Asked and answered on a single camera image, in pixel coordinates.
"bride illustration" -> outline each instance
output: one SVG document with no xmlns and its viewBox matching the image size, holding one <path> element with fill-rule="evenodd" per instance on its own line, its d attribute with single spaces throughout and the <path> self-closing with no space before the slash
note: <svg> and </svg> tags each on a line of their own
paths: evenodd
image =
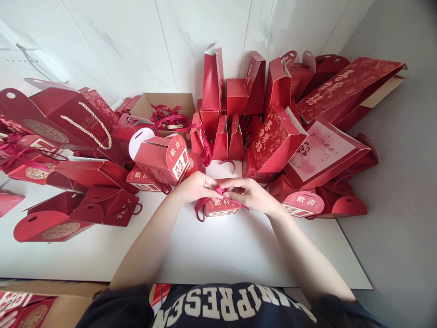
<svg viewBox="0 0 437 328">
<path fill-rule="evenodd" d="M 304 142 L 303 145 L 299 147 L 299 149 L 295 152 L 290 162 L 297 169 L 301 169 L 304 165 L 304 156 L 310 151 L 310 144 L 308 142 Z"/>
</svg>

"right hand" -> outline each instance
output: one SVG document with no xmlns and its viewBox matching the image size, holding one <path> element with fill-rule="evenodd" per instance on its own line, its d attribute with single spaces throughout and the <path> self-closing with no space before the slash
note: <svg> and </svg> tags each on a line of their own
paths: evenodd
<svg viewBox="0 0 437 328">
<path fill-rule="evenodd" d="M 272 215 L 282 208 L 282 205 L 253 179 L 231 179 L 220 184 L 226 189 L 223 196 L 236 200 L 251 210 Z"/>
<path fill-rule="evenodd" d="M 17 319 L 18 311 L 14 311 L 11 313 L 6 313 L 4 308 L 0 308 L 0 328 L 9 328 L 11 327 L 15 320 Z"/>
</svg>

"white tiled wall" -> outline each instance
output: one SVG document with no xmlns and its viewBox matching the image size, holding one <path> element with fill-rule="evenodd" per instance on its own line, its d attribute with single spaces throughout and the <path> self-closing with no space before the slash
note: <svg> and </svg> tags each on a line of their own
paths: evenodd
<svg viewBox="0 0 437 328">
<path fill-rule="evenodd" d="M 96 88 L 112 105 L 141 92 L 201 97 L 203 51 L 215 41 L 226 78 L 244 77 L 251 50 L 267 61 L 289 50 L 338 53 L 372 2 L 0 0 L 0 23 L 24 47 L 50 53 L 68 85 Z M 4 66 L 0 87 L 23 89 Z"/>
</svg>

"white table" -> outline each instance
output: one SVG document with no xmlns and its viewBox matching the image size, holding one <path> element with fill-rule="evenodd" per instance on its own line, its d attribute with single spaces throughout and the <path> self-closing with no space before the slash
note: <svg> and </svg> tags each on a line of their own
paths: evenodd
<svg viewBox="0 0 437 328">
<path fill-rule="evenodd" d="M 241 163 L 208 167 L 213 178 L 241 176 Z M 161 203 L 161 193 L 140 192 L 142 212 L 126 228 L 94 225 L 67 242 L 25 242 L 13 238 L 15 225 L 35 205 L 62 190 L 11 180 L 5 189 L 26 196 L 0 218 L 0 277 L 108 282 L 123 256 Z M 194 204 L 180 212 L 159 282 L 203 284 L 250 281 L 267 286 L 297 287 L 283 262 L 268 219 L 240 209 L 234 215 L 197 220 Z M 372 289 L 336 220 L 297 219 L 350 288 Z"/>
</svg>

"open cardboard box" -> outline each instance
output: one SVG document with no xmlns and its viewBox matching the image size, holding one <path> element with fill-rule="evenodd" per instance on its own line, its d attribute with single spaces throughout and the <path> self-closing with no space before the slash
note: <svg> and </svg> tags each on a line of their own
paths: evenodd
<svg viewBox="0 0 437 328">
<path fill-rule="evenodd" d="M 41 328 L 74 328 L 93 296 L 109 286 L 98 282 L 66 282 L 53 280 L 0 281 L 0 290 L 35 295 L 57 296 Z"/>
<path fill-rule="evenodd" d="M 158 105 L 165 105 L 170 110 L 173 110 L 176 106 L 182 106 L 178 113 L 185 115 L 189 120 L 193 119 L 195 113 L 195 107 L 193 102 L 193 95 L 191 93 L 143 93 L 135 106 L 131 109 L 130 114 L 150 120 L 153 115 L 153 107 Z M 173 130 L 159 131 L 161 137 L 165 138 L 171 134 L 178 133 Z M 191 148 L 190 132 L 178 133 L 184 139 L 188 148 Z"/>
</svg>

